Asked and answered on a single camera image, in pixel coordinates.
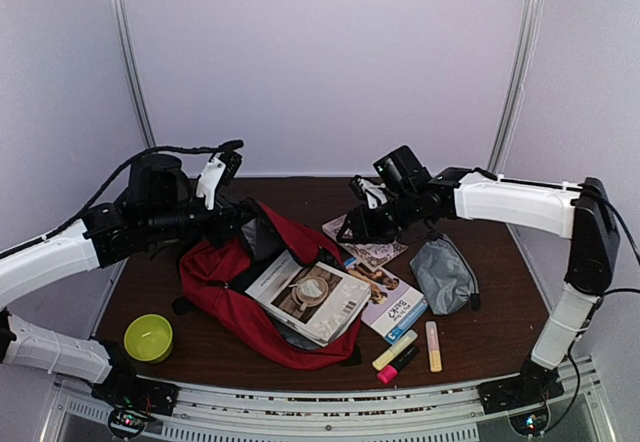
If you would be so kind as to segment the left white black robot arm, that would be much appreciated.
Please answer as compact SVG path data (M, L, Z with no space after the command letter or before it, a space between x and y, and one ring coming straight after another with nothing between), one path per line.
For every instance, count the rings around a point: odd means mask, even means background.
M113 202L94 194L59 227L1 254L1 360L104 384L123 406L144 386L117 352L25 321L8 309L17 299L72 275L104 269L159 243L191 241L230 227L238 206L218 196L238 171L243 143L218 147L160 146L123 162L108 177L129 173Z

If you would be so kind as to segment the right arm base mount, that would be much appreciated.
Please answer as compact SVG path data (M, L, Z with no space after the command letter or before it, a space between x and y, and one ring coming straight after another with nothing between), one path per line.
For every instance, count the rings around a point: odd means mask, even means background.
M483 382L477 390L485 415L505 412L511 428L525 437L540 436L551 426L549 402L564 394L558 376L522 374Z

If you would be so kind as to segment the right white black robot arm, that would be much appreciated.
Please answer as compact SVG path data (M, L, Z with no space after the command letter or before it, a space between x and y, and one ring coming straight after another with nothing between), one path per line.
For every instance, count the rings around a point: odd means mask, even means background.
M481 168L449 167L431 175L402 145L373 165L379 181L355 176L350 188L360 205L337 233L340 243L386 244L417 222L442 218L526 227L571 243L564 288L533 346L525 372L513 381L519 402L535 402L551 386L550 372L609 289L620 245L615 211L603 183L515 180Z

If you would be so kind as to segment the red student backpack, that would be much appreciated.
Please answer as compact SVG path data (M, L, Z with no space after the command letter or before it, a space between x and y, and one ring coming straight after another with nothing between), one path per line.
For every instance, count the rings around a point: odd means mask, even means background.
M334 269L344 267L336 243L328 236L246 198L228 223L192 243L179 257L183 299L281 366L311 371L359 363L359 315L322 346L282 317L271 315L256 299L256 283L282 255L302 269L319 262Z

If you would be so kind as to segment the white coffee cover book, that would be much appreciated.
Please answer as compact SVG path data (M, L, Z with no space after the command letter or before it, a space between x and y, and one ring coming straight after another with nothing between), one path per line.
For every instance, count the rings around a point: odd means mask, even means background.
M340 337L370 299L370 285L323 262L299 265L282 252L246 289L272 317L325 347Z

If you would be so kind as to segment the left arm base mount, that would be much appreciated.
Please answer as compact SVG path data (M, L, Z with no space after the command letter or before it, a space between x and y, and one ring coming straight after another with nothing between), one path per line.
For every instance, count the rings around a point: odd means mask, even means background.
M89 387L92 397L111 407L107 428L117 439L125 441L140 436L158 421L158 416L171 416L179 395L175 384L138 377L89 383Z

